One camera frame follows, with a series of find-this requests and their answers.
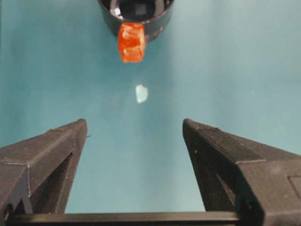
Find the blue surface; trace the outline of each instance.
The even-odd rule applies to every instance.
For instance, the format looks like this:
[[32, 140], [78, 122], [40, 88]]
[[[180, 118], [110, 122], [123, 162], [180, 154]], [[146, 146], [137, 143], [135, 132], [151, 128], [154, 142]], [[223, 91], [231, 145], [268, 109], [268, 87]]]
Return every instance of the blue surface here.
[[203, 210], [184, 118], [301, 154], [300, 9], [177, 0], [144, 61], [123, 64], [97, 0], [3, 0], [0, 146], [85, 118], [68, 212]]

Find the orange block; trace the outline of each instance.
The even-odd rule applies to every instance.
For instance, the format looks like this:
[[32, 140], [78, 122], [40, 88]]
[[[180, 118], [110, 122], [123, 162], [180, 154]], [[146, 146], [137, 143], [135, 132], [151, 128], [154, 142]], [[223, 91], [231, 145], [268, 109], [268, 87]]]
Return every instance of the orange block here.
[[121, 60], [124, 63], [142, 61], [145, 47], [143, 24], [123, 23], [118, 34]]

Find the black cylinder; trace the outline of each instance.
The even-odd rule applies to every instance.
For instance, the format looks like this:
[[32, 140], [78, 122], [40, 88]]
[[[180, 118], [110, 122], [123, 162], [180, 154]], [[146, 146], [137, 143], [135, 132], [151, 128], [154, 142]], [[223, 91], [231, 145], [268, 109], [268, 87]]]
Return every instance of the black cylinder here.
[[117, 36], [122, 23], [140, 23], [145, 30], [145, 40], [157, 38], [167, 26], [172, 15], [174, 0], [98, 0], [103, 18]]

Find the black bar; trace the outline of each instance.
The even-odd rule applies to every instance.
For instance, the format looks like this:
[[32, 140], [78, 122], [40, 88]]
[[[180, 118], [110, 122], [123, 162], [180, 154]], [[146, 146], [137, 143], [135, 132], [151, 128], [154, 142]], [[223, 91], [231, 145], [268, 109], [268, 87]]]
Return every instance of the black bar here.
[[26, 225], [237, 225], [235, 212], [14, 215], [7, 226]]

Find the small white object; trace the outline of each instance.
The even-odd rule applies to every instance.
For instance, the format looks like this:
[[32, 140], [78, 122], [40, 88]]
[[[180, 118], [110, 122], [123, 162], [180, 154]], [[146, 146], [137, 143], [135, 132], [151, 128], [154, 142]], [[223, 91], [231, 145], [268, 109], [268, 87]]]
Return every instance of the small white object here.
[[137, 103], [141, 104], [145, 102], [148, 96], [149, 96], [149, 91], [147, 87], [144, 87], [142, 84], [136, 86]]

